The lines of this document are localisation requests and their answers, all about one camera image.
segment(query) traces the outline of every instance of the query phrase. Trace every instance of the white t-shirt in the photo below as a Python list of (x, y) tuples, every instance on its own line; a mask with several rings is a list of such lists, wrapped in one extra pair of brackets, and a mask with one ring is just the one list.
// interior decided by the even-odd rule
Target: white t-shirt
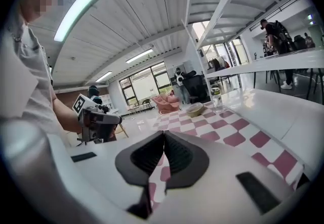
[[(0, 53), (2, 55), (3, 53), (15, 53), (23, 64), (19, 64), (19, 66), (25, 66), (37, 80), (34, 90), (32, 90), (30, 94), (26, 94), (29, 98), (26, 98), (27, 103), (21, 112), (21, 118), (34, 123), (48, 134), (60, 136), (64, 145), (69, 146), (65, 131), (53, 111), (51, 93), (52, 77), (47, 64), (46, 53), (32, 30), (25, 25), (20, 14), (12, 13), (9, 16), (1, 33), (0, 45)], [(12, 74), (6, 74), (5, 72), (5, 75), (1, 77), (10, 78)], [(7, 91), (10, 92), (10, 88), (13, 88), (11, 85), (14, 86), (15, 84), (16, 82), (13, 79), (11, 84), (7, 87), (9, 89)], [(18, 88), (23, 91), (24, 87), (17, 86), (15, 89), (12, 89), (12, 91), (17, 92)]]

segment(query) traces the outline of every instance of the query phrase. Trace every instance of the pink checkered tablecloth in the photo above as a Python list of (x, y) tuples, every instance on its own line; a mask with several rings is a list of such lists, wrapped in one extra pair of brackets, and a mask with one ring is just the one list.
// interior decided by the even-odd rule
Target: pink checkered tablecloth
[[(206, 103), (202, 115), (190, 118), (185, 111), (178, 111), (157, 118), (154, 130), (171, 130), (187, 133), (212, 142), (220, 142), (253, 157), (283, 178), (296, 189), (304, 166), (276, 141), (253, 124), (230, 110), (216, 114), (212, 102)], [(165, 182), (170, 177), (169, 163), (162, 156), (150, 177), (151, 204), (155, 209), (165, 197)]]

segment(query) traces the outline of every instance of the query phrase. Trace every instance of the floor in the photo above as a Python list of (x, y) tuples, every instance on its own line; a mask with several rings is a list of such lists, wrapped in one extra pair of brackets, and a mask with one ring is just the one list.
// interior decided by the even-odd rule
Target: floor
[[(256, 74), (256, 87), (258, 89), (263, 89), (271, 92), (278, 92), (278, 85), (275, 83), (274, 79), (270, 80), (268, 74), (268, 83), (265, 83), (266, 74), (265, 72), (258, 72)], [(253, 88), (253, 79), (254, 74), (241, 74), (241, 83), (243, 88)], [(284, 72), (280, 73), (281, 84), (285, 79)], [(236, 88), (239, 88), (238, 78), (234, 76), (230, 79), (231, 84), (228, 83), (227, 80), (223, 81), (223, 86), (219, 83), (219, 87), (223, 94), (233, 91)], [(309, 76), (294, 74), (294, 87), (292, 90), (281, 90), (282, 94), (289, 96), (300, 97), (301, 99), (306, 98), (307, 90), (309, 85)], [(315, 81), (312, 82), (311, 95), (309, 97), (310, 101), (321, 103), (321, 88), (320, 84), (318, 84), (316, 93), (313, 94), (313, 87), (315, 85)], [(189, 105), (182, 105), (181, 109), (184, 110)], [(150, 111), (140, 112), (133, 115), (128, 115), (123, 117), (123, 127), (129, 136), (138, 136), (144, 134), (148, 131), (154, 130), (153, 125), (155, 124), (157, 118), (159, 117), (159, 113), (157, 109), (152, 109)], [(162, 156), (160, 162), (158, 163), (155, 171), (150, 177), (150, 194), (153, 195), (151, 197), (151, 204), (153, 210), (156, 209), (159, 203), (165, 197), (165, 182), (170, 177), (169, 171), (169, 163), (165, 156)]]

